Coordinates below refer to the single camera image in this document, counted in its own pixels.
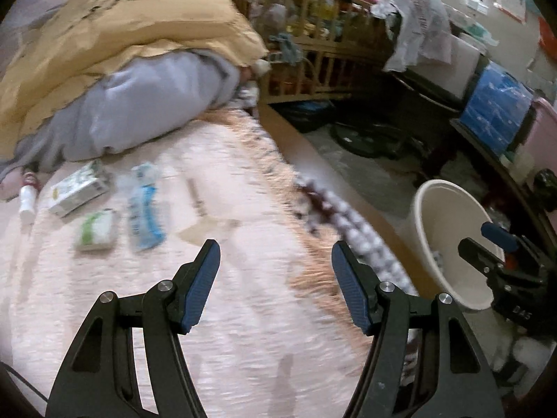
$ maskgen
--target white bottle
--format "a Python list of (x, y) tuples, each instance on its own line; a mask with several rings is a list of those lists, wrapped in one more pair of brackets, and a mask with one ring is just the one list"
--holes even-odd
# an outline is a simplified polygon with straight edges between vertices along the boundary
[(35, 173), (27, 171), (23, 174), (23, 187), (19, 191), (19, 218), (22, 224), (33, 224), (35, 219), (35, 201), (39, 192), (38, 179)]

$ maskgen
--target white box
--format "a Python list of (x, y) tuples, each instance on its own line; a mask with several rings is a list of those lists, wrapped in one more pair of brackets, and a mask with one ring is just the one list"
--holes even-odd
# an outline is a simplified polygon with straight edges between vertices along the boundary
[(450, 64), (423, 63), (409, 66), (408, 69), (462, 100), (480, 60), (480, 51), (456, 36), (450, 35), (450, 38)]
[(48, 197), (48, 210), (63, 217), (87, 201), (110, 189), (109, 177), (100, 160), (93, 160), (52, 185)]

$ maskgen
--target wooden crib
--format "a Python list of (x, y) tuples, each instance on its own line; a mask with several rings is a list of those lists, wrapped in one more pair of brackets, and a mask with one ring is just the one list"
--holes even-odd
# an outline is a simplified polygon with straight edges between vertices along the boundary
[[(233, 0), (264, 39), (271, 72), (261, 102), (346, 99), (365, 93), (393, 52), (384, 20), (364, 0)], [(278, 34), (291, 35), (302, 54), (284, 58)]]

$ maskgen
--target red object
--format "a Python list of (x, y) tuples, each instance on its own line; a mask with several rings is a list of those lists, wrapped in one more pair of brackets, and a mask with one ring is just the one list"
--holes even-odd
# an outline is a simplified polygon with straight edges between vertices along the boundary
[(30, 185), (35, 188), (38, 192), (41, 191), (41, 184), (39, 183), (36, 174), (33, 171), (26, 171), (23, 174), (23, 187)]
[(543, 17), (540, 21), (540, 47), (553, 60), (557, 61), (557, 38)]
[(509, 270), (518, 270), (519, 264), (511, 253), (505, 253), (505, 268)]

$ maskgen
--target metal screw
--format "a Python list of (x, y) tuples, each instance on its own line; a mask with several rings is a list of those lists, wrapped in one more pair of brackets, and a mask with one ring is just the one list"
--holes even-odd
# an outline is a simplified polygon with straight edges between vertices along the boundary
[(101, 301), (101, 303), (108, 303), (110, 301), (112, 301), (112, 299), (114, 298), (114, 294), (110, 291), (108, 292), (103, 292), (100, 297), (99, 300)]
[(379, 288), (383, 291), (383, 292), (393, 292), (394, 291), (394, 284), (391, 283), (390, 281), (382, 281), (379, 284)]
[(172, 289), (174, 283), (171, 280), (162, 280), (157, 284), (157, 289), (161, 292), (166, 292)]
[(452, 297), (446, 293), (439, 294), (439, 301), (445, 303), (445, 305), (450, 305), (452, 303)]

